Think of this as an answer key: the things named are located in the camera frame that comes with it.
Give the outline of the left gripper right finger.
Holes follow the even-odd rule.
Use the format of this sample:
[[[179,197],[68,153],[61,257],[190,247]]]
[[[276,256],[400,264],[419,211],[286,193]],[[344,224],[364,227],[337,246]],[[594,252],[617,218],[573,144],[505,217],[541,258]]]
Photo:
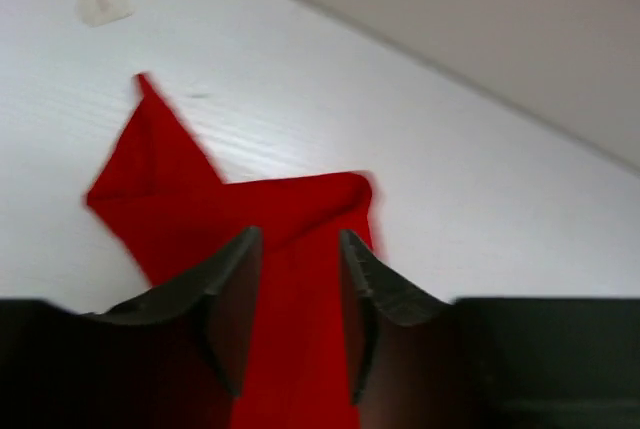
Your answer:
[[[351,230],[339,236],[351,402],[455,403],[452,306],[378,259]]]

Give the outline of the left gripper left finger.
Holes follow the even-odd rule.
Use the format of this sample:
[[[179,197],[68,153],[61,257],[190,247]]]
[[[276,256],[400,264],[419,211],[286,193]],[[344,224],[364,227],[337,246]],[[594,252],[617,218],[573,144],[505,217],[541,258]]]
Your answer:
[[[224,389],[241,395],[261,272],[262,231],[249,226],[170,281],[86,318],[123,327],[185,319],[201,357]]]

